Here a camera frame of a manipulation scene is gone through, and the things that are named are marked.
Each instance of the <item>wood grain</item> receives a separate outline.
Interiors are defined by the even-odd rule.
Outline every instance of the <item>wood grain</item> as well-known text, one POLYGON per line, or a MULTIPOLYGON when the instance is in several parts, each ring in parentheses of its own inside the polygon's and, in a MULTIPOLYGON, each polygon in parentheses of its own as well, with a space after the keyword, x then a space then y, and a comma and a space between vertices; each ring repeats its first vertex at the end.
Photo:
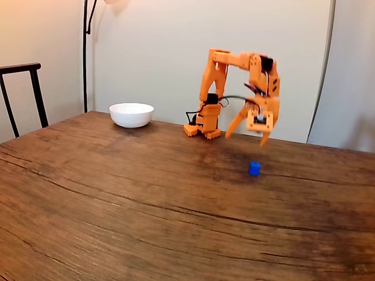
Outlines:
POLYGON ((258 141, 89 112, 3 143, 0 280, 375 280, 375 156, 258 141))

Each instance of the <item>chair backrest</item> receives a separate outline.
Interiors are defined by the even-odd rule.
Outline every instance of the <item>chair backrest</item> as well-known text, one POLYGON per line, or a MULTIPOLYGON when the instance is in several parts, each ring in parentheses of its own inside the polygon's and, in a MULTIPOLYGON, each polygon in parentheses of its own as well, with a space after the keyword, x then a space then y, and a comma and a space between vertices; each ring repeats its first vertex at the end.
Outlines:
POLYGON ((30 64, 21 64, 18 66, 0 67, 0 87, 1 87, 2 95, 4 97, 5 106, 8 112, 9 120, 11 122, 12 129, 16 138, 19 137, 19 133, 18 133, 16 122, 14 120, 14 116, 12 113, 11 104, 9 103, 8 95, 6 93, 3 75, 9 74, 9 73, 24 72, 24 71, 30 72, 31 83, 33 85, 35 102, 36 102, 37 111, 39 113, 40 124, 42 124, 42 128, 44 128, 48 126, 48 120, 47 120, 46 110, 45 110, 45 106, 44 106, 43 98, 42 98, 42 92, 40 91, 40 85, 39 85, 39 80, 38 80, 37 70, 40 68, 41 68, 40 63, 30 63, 30 64))

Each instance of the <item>robotic arm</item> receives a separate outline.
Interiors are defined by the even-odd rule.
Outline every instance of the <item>robotic arm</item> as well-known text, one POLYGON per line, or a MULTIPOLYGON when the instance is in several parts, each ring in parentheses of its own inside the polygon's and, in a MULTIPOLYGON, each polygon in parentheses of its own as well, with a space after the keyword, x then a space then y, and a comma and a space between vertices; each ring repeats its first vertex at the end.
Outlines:
POLYGON ((245 98, 245 106, 230 124, 226 138, 244 119, 247 119, 246 128, 249 131, 263 132, 261 141, 263 146, 278 120, 280 79, 276 61, 262 54, 244 52, 237 55, 225 50, 210 49, 200 88, 199 110, 193 122, 184 126, 184 131, 188 136, 196 135, 201 131, 208 139, 220 135, 220 130, 217 128, 221 109, 219 101, 223 98, 237 97, 223 95, 228 66, 237 66, 250 72, 248 84, 245 85, 255 93, 255 97, 245 98), (214 94, 209 94, 213 82, 216 91, 214 94))

